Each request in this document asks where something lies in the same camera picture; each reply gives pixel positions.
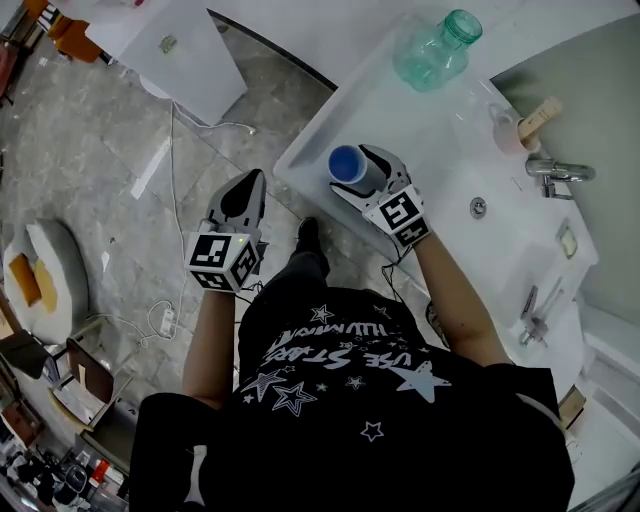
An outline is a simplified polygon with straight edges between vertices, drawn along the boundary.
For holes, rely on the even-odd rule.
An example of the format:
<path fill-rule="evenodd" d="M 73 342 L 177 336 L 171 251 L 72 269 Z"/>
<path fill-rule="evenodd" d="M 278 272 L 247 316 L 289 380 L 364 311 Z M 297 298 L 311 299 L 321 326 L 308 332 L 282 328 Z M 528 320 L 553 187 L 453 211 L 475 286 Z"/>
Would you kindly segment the black shoe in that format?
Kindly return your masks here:
<path fill-rule="evenodd" d="M 321 254 L 319 223 L 314 217 L 305 218 L 297 231 L 296 253 L 312 252 Z"/>

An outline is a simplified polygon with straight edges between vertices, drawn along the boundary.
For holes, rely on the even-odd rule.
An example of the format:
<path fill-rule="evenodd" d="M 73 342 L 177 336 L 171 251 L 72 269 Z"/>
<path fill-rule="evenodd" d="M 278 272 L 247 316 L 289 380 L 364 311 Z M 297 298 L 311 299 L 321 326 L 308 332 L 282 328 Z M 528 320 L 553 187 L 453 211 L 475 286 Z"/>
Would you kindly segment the white sink vanity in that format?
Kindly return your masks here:
<path fill-rule="evenodd" d="M 542 196 L 525 171 L 525 154 L 495 144 L 490 103 L 511 107 L 491 81 L 467 69 L 444 87 L 419 93 L 392 66 L 400 26 L 393 27 L 344 79 L 274 166 L 274 175 L 389 259 L 389 238 L 329 186 L 328 157 L 340 145 L 372 144 L 399 157 L 424 201 L 429 224 L 489 310 L 509 355 L 552 371 L 564 396 L 584 363 L 575 296 L 598 255 L 571 200 Z M 470 202 L 482 197 L 486 215 L 474 219 Z M 556 233 L 568 218 L 579 248 L 567 260 Z M 564 295 L 547 319 L 543 342 L 518 342 L 520 315 L 533 285 L 537 304 L 562 277 Z"/>

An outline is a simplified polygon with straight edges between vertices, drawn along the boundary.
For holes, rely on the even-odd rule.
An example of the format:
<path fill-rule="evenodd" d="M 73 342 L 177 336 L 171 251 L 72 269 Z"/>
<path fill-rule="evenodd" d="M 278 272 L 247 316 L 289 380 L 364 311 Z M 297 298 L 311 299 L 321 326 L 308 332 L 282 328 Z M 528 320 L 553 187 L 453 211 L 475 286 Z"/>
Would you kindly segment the person's right forearm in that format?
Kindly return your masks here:
<path fill-rule="evenodd" d="M 509 364 L 488 310 L 438 236 L 414 252 L 450 350 L 481 366 Z"/>

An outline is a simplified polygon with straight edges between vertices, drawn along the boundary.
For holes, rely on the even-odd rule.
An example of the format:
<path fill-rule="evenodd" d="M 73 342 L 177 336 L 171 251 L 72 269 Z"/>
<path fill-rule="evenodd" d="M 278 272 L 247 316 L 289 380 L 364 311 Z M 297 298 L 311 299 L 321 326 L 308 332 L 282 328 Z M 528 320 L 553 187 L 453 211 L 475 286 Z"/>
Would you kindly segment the beige tube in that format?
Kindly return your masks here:
<path fill-rule="evenodd" d="M 555 97 L 546 98 L 526 118 L 517 124 L 519 141 L 525 145 L 532 142 L 540 129 L 563 110 L 562 103 Z"/>

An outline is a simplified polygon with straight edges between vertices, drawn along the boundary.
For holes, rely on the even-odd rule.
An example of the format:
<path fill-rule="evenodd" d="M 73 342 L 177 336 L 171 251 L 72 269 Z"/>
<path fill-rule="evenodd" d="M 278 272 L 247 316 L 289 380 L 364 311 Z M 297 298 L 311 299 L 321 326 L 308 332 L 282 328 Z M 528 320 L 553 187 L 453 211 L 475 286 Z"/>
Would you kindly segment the orange sofa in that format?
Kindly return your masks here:
<path fill-rule="evenodd" d="M 23 6 L 27 9 L 28 16 L 37 23 L 38 16 L 47 2 L 49 1 L 22 0 Z M 54 43 L 59 53 L 85 63 L 95 62 L 102 55 L 103 51 L 86 36 L 85 32 L 89 24 L 82 20 L 69 18 L 61 11 L 60 13 L 61 17 L 58 23 L 49 32 L 45 32 L 42 29 L 46 36 Z"/>

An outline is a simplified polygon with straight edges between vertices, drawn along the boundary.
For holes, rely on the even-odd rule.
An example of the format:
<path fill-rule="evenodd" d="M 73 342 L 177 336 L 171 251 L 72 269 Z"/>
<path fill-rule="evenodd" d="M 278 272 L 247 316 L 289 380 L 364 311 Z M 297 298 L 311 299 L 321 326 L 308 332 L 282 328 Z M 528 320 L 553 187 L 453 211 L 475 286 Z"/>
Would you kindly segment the yellow cushion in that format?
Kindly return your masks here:
<path fill-rule="evenodd" d="M 51 274 L 40 259 L 35 263 L 34 277 L 38 285 L 41 303 L 47 313 L 54 313 L 57 309 L 58 294 Z"/>

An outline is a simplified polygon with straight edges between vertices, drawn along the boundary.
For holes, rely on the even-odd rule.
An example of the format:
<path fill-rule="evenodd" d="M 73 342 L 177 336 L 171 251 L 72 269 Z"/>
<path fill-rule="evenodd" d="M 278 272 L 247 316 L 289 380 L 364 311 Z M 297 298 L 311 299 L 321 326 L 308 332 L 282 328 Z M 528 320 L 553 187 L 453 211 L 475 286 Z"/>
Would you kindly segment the pink cup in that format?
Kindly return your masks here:
<path fill-rule="evenodd" d="M 495 144 L 504 154 L 530 155 L 541 150 L 537 136 L 531 136 L 524 141 L 519 138 L 518 125 L 523 118 L 512 107 L 490 103 L 488 111 L 493 123 Z"/>

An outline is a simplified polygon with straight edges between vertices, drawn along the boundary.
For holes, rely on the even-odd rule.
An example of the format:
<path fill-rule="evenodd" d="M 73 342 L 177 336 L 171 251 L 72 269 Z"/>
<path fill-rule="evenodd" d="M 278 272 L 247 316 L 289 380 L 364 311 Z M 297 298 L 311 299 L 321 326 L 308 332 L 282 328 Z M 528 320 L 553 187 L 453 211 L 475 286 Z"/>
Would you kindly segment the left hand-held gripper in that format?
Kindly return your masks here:
<path fill-rule="evenodd" d="M 208 220 L 189 234 L 184 260 L 185 269 L 205 291 L 238 293 L 251 274 L 259 273 L 268 243 L 260 240 L 260 230 L 239 232 L 233 226 L 257 228 L 265 195 L 262 170 L 244 172 L 213 194 Z"/>

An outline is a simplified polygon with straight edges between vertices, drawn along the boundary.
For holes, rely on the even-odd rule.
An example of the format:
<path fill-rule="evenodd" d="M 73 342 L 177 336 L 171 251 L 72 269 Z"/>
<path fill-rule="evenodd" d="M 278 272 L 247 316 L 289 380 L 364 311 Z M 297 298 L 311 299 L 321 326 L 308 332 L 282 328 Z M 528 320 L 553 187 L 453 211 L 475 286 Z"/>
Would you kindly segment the green glass jar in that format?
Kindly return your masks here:
<path fill-rule="evenodd" d="M 450 11 L 438 24 L 412 16 L 394 43 L 394 71 L 417 92 L 441 88 L 466 70 L 469 48 L 482 35 L 480 21 L 463 9 Z"/>

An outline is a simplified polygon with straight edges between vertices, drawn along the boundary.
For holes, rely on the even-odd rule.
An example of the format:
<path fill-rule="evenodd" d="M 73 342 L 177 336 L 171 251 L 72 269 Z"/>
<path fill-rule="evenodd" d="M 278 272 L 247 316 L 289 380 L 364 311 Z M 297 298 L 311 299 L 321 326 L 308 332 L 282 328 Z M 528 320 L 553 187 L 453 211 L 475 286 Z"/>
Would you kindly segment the soap dish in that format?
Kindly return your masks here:
<path fill-rule="evenodd" d="M 579 242 L 568 218 L 561 223 L 556 233 L 556 240 L 567 260 L 571 260 L 578 252 Z"/>

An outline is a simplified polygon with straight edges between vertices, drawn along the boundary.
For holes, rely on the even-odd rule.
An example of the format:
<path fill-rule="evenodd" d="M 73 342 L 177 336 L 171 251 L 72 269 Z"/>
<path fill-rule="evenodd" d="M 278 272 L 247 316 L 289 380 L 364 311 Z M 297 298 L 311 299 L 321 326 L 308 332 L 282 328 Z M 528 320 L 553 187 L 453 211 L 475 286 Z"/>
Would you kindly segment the person's leg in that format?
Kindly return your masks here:
<path fill-rule="evenodd" d="M 295 251 L 283 269 L 267 282 L 256 298 L 268 298 L 280 291 L 288 292 L 295 288 L 326 287 L 329 272 L 330 266 L 323 253 Z"/>

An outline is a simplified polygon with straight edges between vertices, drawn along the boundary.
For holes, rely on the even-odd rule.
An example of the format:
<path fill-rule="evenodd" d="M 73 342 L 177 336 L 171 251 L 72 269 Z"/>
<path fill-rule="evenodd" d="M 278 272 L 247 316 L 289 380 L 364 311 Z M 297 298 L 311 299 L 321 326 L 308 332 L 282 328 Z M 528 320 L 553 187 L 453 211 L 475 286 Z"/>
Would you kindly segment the blue plastic cup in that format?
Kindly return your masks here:
<path fill-rule="evenodd" d="M 361 194 L 383 190 L 386 185 L 382 170 L 359 146 L 334 148 L 328 157 L 328 172 L 332 183 L 345 185 Z"/>

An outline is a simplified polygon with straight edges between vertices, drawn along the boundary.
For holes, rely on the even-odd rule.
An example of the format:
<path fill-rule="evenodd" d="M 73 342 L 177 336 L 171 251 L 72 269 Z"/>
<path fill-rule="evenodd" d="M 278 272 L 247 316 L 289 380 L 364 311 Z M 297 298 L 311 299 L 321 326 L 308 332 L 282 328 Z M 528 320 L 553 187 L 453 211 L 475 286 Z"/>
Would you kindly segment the white paper strip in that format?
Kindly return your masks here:
<path fill-rule="evenodd" d="M 130 194 L 134 199 L 138 200 L 143 194 L 143 192 L 146 190 L 150 179 L 153 177 L 156 170 L 160 166 L 162 160 L 164 159 L 165 155 L 169 150 L 169 147 L 170 147 L 170 138 L 167 137 L 162 142 L 162 144 L 157 148 L 152 158 L 146 164 L 143 173 L 134 182 L 134 185 L 130 190 Z"/>

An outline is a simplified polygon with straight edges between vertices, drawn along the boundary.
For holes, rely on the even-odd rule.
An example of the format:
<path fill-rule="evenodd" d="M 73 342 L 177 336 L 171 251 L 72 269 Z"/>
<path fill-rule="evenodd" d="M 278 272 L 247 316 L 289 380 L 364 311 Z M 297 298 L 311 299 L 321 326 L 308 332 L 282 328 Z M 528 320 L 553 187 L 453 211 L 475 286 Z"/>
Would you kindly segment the black and white striped cushion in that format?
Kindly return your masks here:
<path fill-rule="evenodd" d="M 47 2 L 38 16 L 38 23 L 45 32 L 49 32 L 58 23 L 60 17 L 60 11 Z"/>

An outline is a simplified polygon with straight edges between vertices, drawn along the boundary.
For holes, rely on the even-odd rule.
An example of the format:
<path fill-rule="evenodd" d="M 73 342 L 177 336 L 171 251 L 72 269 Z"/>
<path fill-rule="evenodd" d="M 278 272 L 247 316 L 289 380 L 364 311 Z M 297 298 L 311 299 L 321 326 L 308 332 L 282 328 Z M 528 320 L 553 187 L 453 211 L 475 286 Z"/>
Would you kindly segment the cardboard box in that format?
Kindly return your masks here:
<path fill-rule="evenodd" d="M 573 385 L 559 402 L 559 415 L 562 427 L 568 430 L 584 410 L 586 397 Z"/>

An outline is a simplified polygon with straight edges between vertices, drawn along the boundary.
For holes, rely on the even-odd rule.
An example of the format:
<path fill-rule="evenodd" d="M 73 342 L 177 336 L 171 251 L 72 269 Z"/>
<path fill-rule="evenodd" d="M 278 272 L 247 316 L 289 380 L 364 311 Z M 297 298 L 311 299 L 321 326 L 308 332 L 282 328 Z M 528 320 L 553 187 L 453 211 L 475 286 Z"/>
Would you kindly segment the orange cushion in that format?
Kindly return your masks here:
<path fill-rule="evenodd" d="M 20 253 L 9 264 L 23 298 L 28 306 L 32 306 L 41 299 L 41 291 L 32 267 L 27 257 Z"/>

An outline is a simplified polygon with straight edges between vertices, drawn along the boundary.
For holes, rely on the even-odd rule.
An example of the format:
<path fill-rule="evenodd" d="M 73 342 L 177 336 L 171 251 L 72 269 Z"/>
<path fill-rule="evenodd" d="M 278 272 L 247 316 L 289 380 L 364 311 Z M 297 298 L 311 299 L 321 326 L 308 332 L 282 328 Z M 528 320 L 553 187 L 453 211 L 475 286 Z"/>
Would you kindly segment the person's left forearm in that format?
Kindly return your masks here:
<path fill-rule="evenodd" d="M 214 409 L 233 393 L 235 296 L 204 294 L 196 328 L 185 359 L 182 391 Z"/>

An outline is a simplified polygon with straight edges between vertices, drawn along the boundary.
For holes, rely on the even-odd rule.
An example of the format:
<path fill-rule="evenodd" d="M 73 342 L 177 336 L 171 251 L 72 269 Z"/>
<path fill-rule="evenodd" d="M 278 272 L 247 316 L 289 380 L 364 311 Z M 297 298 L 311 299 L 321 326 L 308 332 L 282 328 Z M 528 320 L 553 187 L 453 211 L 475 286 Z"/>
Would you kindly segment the chrome faucet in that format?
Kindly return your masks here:
<path fill-rule="evenodd" d="M 559 200 L 572 200 L 573 196 L 558 193 L 557 183 L 589 182 L 596 176 L 595 169 L 590 166 L 563 163 L 553 159 L 528 159 L 525 171 L 528 176 L 540 181 L 544 198 Z"/>

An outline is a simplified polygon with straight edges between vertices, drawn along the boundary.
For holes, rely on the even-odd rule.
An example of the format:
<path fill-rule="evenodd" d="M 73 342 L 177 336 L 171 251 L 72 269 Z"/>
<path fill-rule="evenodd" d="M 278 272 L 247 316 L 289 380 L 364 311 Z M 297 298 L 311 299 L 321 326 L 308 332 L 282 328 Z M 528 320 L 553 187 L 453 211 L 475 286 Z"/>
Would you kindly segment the person's black star-print t-shirt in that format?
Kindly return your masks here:
<path fill-rule="evenodd" d="M 429 347 L 362 290 L 265 296 L 213 409 L 141 404 L 131 512 L 566 512 L 574 475 L 551 373 Z"/>

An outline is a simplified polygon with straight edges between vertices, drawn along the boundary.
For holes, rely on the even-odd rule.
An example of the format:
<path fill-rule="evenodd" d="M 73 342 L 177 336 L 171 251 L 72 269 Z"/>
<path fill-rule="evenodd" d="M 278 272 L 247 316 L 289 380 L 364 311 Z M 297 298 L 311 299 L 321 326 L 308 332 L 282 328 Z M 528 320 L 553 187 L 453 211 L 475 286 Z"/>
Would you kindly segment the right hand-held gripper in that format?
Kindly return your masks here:
<path fill-rule="evenodd" d="M 405 164 L 379 146 L 359 144 L 358 147 L 365 156 L 366 179 L 375 189 L 363 193 L 343 183 L 331 182 L 331 190 L 358 211 L 366 211 L 363 217 L 388 235 L 398 248 L 413 247 L 431 234 L 431 228 L 419 191 L 409 185 L 411 179 Z M 378 204 L 383 192 L 397 193 Z"/>

